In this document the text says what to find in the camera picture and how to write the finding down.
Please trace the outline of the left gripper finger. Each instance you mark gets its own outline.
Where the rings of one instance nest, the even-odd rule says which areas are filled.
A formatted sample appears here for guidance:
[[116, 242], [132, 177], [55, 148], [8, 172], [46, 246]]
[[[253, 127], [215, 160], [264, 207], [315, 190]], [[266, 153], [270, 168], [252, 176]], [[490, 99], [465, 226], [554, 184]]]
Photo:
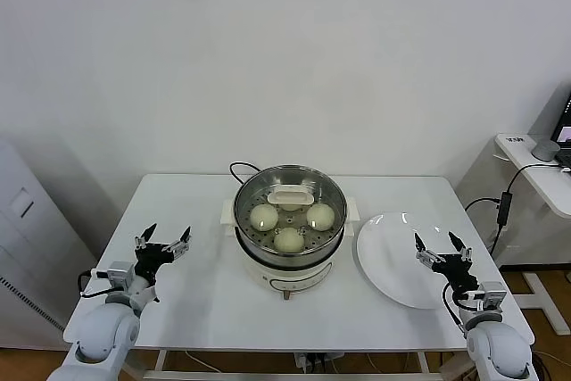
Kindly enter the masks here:
[[186, 253], [189, 249], [189, 241], [191, 238], [192, 227], [189, 226], [182, 236], [179, 238], [178, 241], [175, 241], [171, 244], [168, 244], [166, 247], [162, 249], [164, 253], [168, 253], [172, 256], [173, 260], [178, 259], [184, 253]]
[[146, 248], [146, 244], [151, 239], [156, 227], [157, 224], [153, 223], [150, 227], [146, 228], [145, 231], [140, 236], [135, 237], [135, 245], [137, 250]]

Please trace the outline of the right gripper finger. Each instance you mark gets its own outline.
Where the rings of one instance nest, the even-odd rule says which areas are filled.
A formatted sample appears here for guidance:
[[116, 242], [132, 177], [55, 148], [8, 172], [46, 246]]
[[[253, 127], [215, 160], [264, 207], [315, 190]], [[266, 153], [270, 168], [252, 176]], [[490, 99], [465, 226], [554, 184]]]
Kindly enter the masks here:
[[453, 247], [459, 253], [460, 259], [462, 261], [471, 261], [472, 249], [466, 247], [464, 242], [451, 231], [448, 232], [448, 236], [451, 240]]
[[426, 246], [418, 233], [414, 233], [414, 238], [417, 251], [416, 258], [423, 265], [427, 266], [428, 268], [432, 268], [434, 264], [442, 262], [442, 258], [438, 254], [426, 249]]

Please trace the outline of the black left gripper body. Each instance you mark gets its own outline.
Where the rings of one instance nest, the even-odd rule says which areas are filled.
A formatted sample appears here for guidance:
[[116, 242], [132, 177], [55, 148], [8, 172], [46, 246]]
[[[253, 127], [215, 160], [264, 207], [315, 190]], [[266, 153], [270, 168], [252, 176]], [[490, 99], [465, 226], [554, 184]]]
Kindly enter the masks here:
[[156, 284], [156, 274], [163, 264], [174, 261], [174, 254], [168, 244], [150, 243], [135, 249], [137, 263], [134, 267], [136, 276], [143, 278], [149, 286]]

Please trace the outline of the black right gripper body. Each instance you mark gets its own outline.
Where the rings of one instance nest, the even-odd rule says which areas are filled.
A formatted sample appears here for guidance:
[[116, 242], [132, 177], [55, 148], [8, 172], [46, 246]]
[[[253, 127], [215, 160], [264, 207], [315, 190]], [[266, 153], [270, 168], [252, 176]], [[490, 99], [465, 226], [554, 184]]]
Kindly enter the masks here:
[[471, 267], [470, 258], [448, 253], [441, 255], [440, 260], [433, 263], [432, 271], [444, 275], [453, 292], [463, 294], [478, 288], [476, 277], [469, 273]]

